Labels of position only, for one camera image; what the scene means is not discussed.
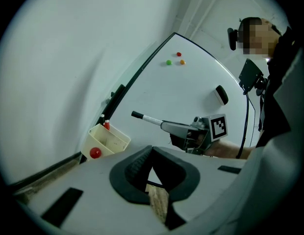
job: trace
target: red object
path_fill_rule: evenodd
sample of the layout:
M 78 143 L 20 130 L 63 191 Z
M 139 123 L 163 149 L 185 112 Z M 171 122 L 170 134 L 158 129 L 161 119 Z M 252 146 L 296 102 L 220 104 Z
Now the red object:
M 109 120 L 105 120 L 104 127 L 109 130 Z
M 93 147 L 91 150 L 90 150 L 90 157 L 93 158 L 93 159 L 97 159 L 99 158 L 100 156 L 102 155 L 102 152 L 99 148 L 97 147 Z

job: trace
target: black cable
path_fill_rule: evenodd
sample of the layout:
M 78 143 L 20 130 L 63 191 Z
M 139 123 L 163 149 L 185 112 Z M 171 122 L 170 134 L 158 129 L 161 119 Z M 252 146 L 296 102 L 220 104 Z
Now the black cable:
M 237 159 L 240 159 L 240 156 L 241 156 L 242 150 L 244 149 L 244 144 L 245 144 L 245 141 L 246 141 L 246 133 L 247 133 L 247 127 L 248 127 L 248 115 L 249 115 L 249 97 L 248 97 L 248 93 L 246 93 L 246 97 L 247 97 L 247 112 L 246 112 L 246 120 L 245 120 L 245 127 L 244 127 L 244 135 L 242 137 L 239 152 L 236 156 Z

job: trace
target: red ball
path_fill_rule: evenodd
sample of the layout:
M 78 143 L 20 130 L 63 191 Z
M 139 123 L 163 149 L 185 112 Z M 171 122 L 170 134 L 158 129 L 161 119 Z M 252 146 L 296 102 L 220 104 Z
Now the red ball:
M 93 159 L 97 159 L 99 158 L 100 156 L 102 155 L 102 152 L 99 148 L 97 147 L 93 147 L 91 150 L 90 150 L 90 157 L 93 158 Z

